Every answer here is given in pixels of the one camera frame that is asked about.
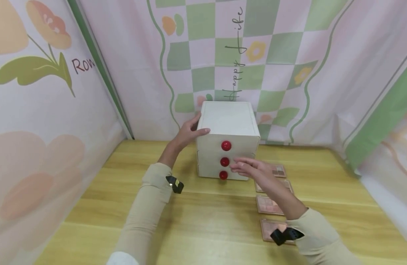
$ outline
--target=black wristband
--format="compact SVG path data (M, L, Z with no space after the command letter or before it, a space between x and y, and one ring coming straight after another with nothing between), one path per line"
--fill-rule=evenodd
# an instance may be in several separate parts
M283 245L287 240L296 240L305 236L302 232L294 228L286 228L284 232L279 229L274 230L270 237L274 240L277 245Z
M178 181L174 176L166 176L166 180L168 181L169 185L172 187L172 191L174 193L180 194L184 188L183 182Z

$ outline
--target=rose gold palette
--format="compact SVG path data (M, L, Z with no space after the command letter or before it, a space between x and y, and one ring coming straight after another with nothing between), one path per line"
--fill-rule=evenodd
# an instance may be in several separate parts
M273 175L277 178L286 178L283 165L270 164Z
M280 221L261 219L262 240L274 242L274 240L270 237L271 233L273 233L276 229L284 232L286 228L287 224ZM296 245L292 240L285 241L285 244Z
M269 215L284 215L278 204L267 196L256 196L257 211Z
M290 184L290 181L288 181L287 179L279 179L279 181L290 190L290 192L292 194L295 194L295 192L293 191L292 185ZM255 182L255 190L256 192L262 192L263 190L261 189L261 187Z

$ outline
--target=beige sleeve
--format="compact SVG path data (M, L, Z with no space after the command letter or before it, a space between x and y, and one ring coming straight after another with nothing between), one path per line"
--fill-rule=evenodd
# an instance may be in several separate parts
M299 253L310 265L358 265L335 229L322 214L308 209L298 220L288 220L289 227L301 231L305 236L297 239Z
M172 187L165 178L169 175L171 168L167 165L150 165L115 247L115 252L130 254L140 265L146 264L151 237L171 197Z

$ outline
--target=red knob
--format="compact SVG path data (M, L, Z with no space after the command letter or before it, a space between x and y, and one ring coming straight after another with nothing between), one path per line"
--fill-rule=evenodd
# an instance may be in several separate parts
M227 167L229 165L229 159L226 157L223 157L220 162L223 167Z
M220 179L227 179L228 178L228 173L227 171L221 171L220 172Z
M229 150L231 149L231 142L229 142L229 141L224 141L224 142L222 142L221 148L222 148L224 151L229 151Z

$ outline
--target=printed backdrop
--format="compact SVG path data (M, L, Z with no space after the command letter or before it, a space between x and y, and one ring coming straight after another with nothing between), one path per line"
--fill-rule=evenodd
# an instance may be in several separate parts
M262 144L356 168L407 111L407 0L80 3L136 139L172 139L205 100L250 101Z
M125 137L64 0L0 0L0 265L33 264Z
M407 239L407 114L358 170L362 183Z

